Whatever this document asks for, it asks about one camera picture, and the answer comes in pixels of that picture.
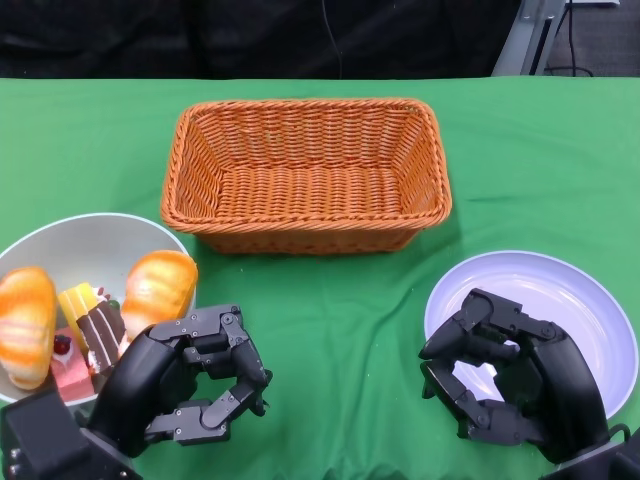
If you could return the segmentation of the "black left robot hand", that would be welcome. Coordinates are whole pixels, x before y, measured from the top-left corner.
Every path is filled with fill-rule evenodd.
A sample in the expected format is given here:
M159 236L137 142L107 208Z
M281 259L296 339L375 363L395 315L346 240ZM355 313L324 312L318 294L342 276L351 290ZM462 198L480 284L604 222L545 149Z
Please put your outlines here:
M151 444L226 441L246 411L263 416L273 378L237 305L197 309L140 333L108 377L87 423L136 458Z

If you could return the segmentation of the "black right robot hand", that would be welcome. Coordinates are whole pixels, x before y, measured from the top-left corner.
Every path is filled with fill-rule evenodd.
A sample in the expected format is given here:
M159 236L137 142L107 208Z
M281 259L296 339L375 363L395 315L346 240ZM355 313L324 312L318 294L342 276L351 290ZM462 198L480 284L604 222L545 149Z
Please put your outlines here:
M609 442L594 376L572 337L521 304L473 289L419 353L423 396L438 398L472 441L530 443L551 463ZM501 397L479 400L454 374L457 363L489 364Z

